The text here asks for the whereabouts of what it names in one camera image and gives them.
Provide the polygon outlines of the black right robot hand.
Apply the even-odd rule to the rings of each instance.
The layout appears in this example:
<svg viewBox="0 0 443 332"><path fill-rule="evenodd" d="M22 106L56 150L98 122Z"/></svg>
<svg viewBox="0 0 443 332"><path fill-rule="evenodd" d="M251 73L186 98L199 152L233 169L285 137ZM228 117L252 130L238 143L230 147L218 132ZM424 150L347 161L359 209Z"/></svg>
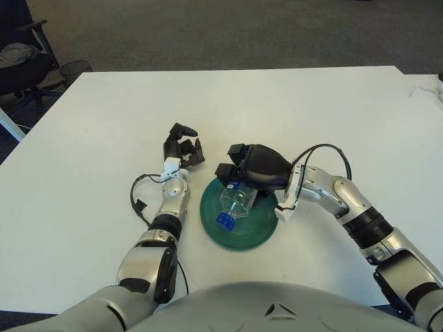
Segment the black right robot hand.
<svg viewBox="0 0 443 332"><path fill-rule="evenodd" d="M288 186L292 166L277 151L260 144L236 144L230 146L228 155L232 163L220 163L215 171L223 186L243 184L257 190L259 201Z"/></svg>

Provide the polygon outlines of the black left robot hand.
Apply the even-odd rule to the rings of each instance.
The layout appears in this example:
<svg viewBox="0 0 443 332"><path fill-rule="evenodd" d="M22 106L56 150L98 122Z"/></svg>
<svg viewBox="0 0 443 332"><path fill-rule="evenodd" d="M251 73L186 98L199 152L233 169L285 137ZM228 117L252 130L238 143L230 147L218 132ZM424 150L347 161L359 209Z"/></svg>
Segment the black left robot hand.
<svg viewBox="0 0 443 332"><path fill-rule="evenodd" d="M181 168L202 164L205 161L198 133L192 128L176 122L163 143L164 160L175 158Z"/></svg>

